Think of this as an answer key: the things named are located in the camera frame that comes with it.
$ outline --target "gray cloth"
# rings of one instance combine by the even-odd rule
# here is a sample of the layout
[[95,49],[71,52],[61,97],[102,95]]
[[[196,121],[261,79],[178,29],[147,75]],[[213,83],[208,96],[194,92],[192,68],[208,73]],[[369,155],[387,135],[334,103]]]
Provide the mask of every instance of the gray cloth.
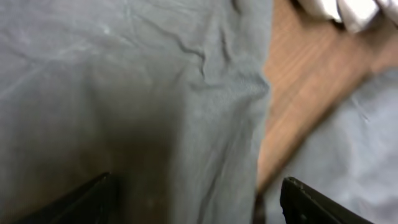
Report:
[[111,171],[126,223],[249,223],[271,12],[0,1],[0,222]]
[[267,223],[285,223],[293,176],[373,223],[398,223],[398,70],[361,85],[309,135],[266,193]]

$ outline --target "wrinkled fabric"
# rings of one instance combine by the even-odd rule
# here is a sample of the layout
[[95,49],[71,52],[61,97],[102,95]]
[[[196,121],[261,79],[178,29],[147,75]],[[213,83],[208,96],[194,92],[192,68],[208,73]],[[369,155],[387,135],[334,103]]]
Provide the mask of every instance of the wrinkled fabric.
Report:
[[250,223],[271,0],[0,2],[0,220],[98,174],[124,223]]
[[373,223],[398,223],[398,69],[361,85],[298,149],[265,194],[267,223],[285,223],[282,178],[296,177]]

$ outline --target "garment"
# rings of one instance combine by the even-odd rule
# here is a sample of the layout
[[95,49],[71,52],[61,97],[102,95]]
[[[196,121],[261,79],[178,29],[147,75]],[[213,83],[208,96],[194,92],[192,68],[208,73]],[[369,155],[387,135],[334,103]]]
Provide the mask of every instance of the garment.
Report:
[[270,0],[0,2],[0,220],[102,172],[126,223],[249,223]]
[[398,69],[362,84],[305,140],[266,192],[267,223],[285,223],[281,178],[296,177],[373,223],[398,223]]

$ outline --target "wooden table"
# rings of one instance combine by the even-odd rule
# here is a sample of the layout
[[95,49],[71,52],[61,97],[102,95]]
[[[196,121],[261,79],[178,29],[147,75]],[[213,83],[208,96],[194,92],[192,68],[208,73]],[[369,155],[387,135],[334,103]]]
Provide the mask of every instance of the wooden table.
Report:
[[391,23],[353,35],[313,20],[289,0],[275,0],[264,67],[272,102],[257,187],[266,187],[328,109],[386,65],[398,66],[398,34]]

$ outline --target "gray fabric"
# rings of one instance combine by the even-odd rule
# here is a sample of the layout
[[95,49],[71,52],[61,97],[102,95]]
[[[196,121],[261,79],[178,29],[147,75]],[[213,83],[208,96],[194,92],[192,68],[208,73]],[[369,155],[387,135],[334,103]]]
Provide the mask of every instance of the gray fabric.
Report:
[[112,171],[127,223],[249,223],[271,10],[0,1],[0,220]]
[[361,85],[309,135],[266,193],[268,223],[285,223],[282,178],[293,176],[374,223],[398,223],[398,70]]

